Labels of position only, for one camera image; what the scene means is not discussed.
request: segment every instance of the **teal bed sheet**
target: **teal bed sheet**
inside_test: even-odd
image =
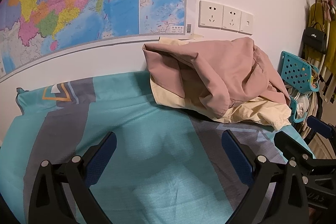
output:
[[[220,145],[231,129],[270,160],[285,162],[275,132],[255,124],[219,124],[157,105],[146,71],[76,80],[33,91],[18,89],[22,115],[0,149],[0,193],[27,223],[40,163],[83,155],[113,131],[118,145],[99,182],[90,187],[114,224],[225,223],[246,192]],[[305,145],[292,128],[283,129]],[[70,189],[70,207],[85,223]]]

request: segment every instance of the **black handbag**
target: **black handbag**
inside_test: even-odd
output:
[[[327,53],[327,35],[324,32],[324,10],[322,7],[322,18],[323,18],[323,26],[319,22],[315,22],[315,12],[316,12],[317,0],[315,0],[315,10],[314,17],[311,23],[311,26],[306,28],[302,35],[302,42],[315,49],[316,51],[326,54]],[[321,30],[315,29],[316,25],[320,25]]]

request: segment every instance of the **silver screw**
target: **silver screw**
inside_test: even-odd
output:
[[[292,167],[295,167],[296,166],[296,161],[290,160],[289,165],[292,166]]]
[[[77,163],[77,162],[79,162],[81,160],[81,157],[80,156],[74,156],[72,159],[71,159],[71,161],[73,162],[73,163]]]
[[[47,160],[44,160],[43,162],[41,162],[42,167],[46,167],[48,164],[49,162]]]
[[[307,184],[308,183],[308,178],[306,176],[303,176],[302,181],[303,181],[303,184]]]
[[[267,161],[267,158],[266,158],[265,156],[263,156],[263,155],[260,155],[260,156],[258,156],[258,160],[259,160],[260,162],[264,163],[264,162]]]

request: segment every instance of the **teal plastic basket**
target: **teal plastic basket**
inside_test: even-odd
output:
[[[301,119],[296,119],[296,107],[297,107],[297,102],[294,98],[291,97],[291,104],[289,105],[289,108],[292,110],[291,116],[289,117],[289,122],[293,123],[299,123],[302,122],[306,117],[307,117],[307,112],[304,114],[303,118]]]
[[[282,64],[281,78],[286,83],[296,88],[300,93],[309,94],[319,91],[318,83],[316,88],[312,86],[311,67],[305,60],[289,52],[282,52],[280,62]],[[313,68],[316,72],[319,71],[315,66]]]

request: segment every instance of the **pink cloth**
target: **pink cloth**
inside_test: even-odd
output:
[[[143,45],[147,67],[156,84],[201,103],[218,118],[258,96],[289,105],[290,97],[268,56],[248,37],[233,41],[202,41],[185,45]]]

